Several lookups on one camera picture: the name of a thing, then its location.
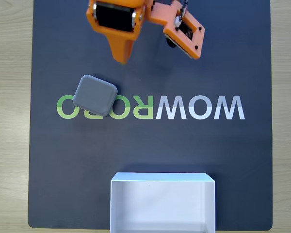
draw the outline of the black mat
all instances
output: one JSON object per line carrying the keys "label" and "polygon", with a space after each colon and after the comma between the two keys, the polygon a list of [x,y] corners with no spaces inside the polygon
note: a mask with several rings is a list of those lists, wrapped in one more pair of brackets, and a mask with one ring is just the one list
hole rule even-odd
{"label": "black mat", "polygon": [[[216,181],[217,230],[270,229],[270,1],[191,0],[206,28],[202,58],[168,47],[162,27],[146,23],[126,66],[91,29],[87,5],[34,1],[29,224],[108,229],[116,172],[206,172]],[[89,119],[74,109],[69,98],[84,74],[118,87],[125,101],[116,101],[113,117],[122,119]],[[137,96],[144,104],[153,96],[153,119],[137,118]],[[183,101],[182,116],[159,108],[164,96],[171,108],[176,96]],[[227,114],[223,106],[218,112],[220,96]]]}

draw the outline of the open white box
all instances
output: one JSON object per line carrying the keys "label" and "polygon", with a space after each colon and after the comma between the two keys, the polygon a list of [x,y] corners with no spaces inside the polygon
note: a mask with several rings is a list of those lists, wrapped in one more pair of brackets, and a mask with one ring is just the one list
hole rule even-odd
{"label": "open white box", "polygon": [[215,233],[215,182],[207,174],[117,173],[111,233]]}

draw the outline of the white letter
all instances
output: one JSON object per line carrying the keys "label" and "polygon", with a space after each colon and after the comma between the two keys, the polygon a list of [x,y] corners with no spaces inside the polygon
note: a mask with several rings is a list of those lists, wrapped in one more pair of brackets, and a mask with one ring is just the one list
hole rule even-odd
{"label": "white letter", "polygon": [[239,119],[240,120],[244,120],[243,107],[242,107],[242,102],[241,102],[240,96],[234,96],[233,97],[233,101],[232,101],[232,105],[231,105],[230,111],[228,110],[225,96],[219,96],[217,108],[216,108],[215,114],[214,114],[214,119],[215,120],[218,120],[219,117],[220,117],[220,111],[221,111],[222,104],[223,104],[223,107],[224,107],[224,112],[225,112],[227,120],[232,120],[233,119],[233,115],[234,115],[234,110],[235,110],[236,104],[237,104],[237,107],[238,107]]}
{"label": "white letter", "polygon": [[177,105],[179,103],[181,119],[186,120],[186,115],[185,115],[185,109],[184,109],[184,105],[183,105],[183,101],[182,101],[182,96],[176,96],[175,101],[174,101],[174,106],[173,106],[173,109],[171,111],[170,111],[170,107],[169,107],[167,96],[161,96],[159,109],[157,110],[157,114],[156,114],[156,119],[158,119],[158,120],[161,119],[164,103],[165,103],[168,119],[173,120],[175,118]]}
{"label": "white letter", "polygon": [[[205,114],[201,115],[201,116],[197,115],[195,110],[194,110],[195,102],[198,100],[205,101],[206,105],[207,105],[207,110],[206,110]],[[194,117],[195,119],[204,120],[204,119],[208,118],[212,112],[212,103],[211,103],[210,99],[206,96],[195,96],[190,100],[189,112],[190,112],[191,116]]]}

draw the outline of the robotic arm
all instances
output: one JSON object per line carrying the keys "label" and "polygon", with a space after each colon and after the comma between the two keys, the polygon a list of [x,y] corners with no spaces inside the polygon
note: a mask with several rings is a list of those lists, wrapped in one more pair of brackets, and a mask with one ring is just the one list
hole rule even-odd
{"label": "robotic arm", "polygon": [[104,34],[113,58],[126,64],[145,20],[162,25],[168,45],[178,46],[190,58],[198,59],[204,27],[188,12],[188,0],[171,5],[154,0],[90,0],[87,19],[94,31]]}

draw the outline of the wooden table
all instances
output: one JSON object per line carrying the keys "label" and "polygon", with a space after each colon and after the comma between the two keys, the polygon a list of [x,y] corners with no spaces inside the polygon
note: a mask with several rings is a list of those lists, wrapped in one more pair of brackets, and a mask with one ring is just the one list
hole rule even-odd
{"label": "wooden table", "polygon": [[[274,226],[291,233],[291,0],[271,0]],[[27,224],[32,0],[0,0],[0,233],[107,232]]]}

